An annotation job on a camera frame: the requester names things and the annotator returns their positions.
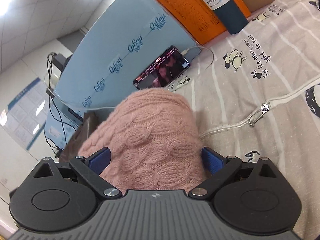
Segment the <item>blue wall notice board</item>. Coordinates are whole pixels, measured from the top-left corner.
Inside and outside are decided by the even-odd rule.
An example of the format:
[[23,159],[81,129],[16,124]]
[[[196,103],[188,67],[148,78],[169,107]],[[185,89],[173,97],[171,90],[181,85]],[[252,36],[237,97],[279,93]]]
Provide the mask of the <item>blue wall notice board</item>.
[[49,111],[47,86],[36,78],[1,113],[1,126],[25,150],[29,150],[46,123]]

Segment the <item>orange cardboard box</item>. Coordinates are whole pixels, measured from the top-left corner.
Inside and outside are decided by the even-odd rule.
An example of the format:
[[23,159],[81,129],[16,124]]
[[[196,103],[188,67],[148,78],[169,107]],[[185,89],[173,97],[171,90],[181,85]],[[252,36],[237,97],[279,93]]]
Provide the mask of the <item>orange cardboard box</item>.
[[[224,31],[228,31],[203,0],[157,0],[192,35],[204,45]],[[251,15],[243,0],[234,0],[248,20]]]

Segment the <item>black power adapter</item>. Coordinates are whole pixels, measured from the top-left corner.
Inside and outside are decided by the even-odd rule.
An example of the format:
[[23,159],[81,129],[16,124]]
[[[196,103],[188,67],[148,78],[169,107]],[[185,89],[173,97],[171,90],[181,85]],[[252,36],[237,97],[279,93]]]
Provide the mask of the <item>black power adapter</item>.
[[53,58],[53,65],[55,65],[58,70],[63,72],[69,59],[70,57],[66,58],[62,54],[56,54]]

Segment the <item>dark blue vacuum bottle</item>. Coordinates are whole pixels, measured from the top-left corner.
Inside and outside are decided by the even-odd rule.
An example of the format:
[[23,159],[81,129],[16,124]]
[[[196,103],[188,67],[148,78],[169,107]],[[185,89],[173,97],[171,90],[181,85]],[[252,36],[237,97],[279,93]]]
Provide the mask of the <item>dark blue vacuum bottle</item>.
[[223,23],[228,32],[233,35],[239,33],[248,20],[234,0],[203,0]]

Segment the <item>silver zipper pull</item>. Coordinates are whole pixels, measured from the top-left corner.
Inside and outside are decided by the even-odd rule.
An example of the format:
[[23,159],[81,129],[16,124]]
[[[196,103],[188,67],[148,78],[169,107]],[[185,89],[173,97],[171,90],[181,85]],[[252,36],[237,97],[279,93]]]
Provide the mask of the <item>silver zipper pull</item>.
[[248,119],[248,124],[254,127],[255,124],[270,110],[268,103],[263,103]]

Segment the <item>black smartphone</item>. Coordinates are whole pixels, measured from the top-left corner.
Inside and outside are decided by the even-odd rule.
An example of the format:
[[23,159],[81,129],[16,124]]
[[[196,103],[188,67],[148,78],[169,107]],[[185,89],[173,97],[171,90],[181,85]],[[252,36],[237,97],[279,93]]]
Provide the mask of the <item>black smartphone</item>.
[[189,61],[175,47],[170,46],[134,80],[138,89],[163,88],[176,80],[190,67]]

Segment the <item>pink knitted sweater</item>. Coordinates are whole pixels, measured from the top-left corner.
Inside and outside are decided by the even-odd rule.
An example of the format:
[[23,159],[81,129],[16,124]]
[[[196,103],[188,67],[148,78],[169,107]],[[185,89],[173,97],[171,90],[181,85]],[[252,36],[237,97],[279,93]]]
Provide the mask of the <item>pink knitted sweater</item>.
[[88,157],[103,147],[111,162],[101,177],[121,192],[190,191],[206,178],[193,111],[185,97],[164,89],[128,96],[78,154]]

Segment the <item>light blue Corou box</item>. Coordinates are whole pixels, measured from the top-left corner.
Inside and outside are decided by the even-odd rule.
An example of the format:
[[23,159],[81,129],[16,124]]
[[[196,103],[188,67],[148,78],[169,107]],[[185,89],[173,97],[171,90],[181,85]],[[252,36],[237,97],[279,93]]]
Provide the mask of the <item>light blue Corou box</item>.
[[113,108],[133,82],[170,46],[193,60],[196,41],[156,0],[115,0],[67,63],[54,95],[76,110]]

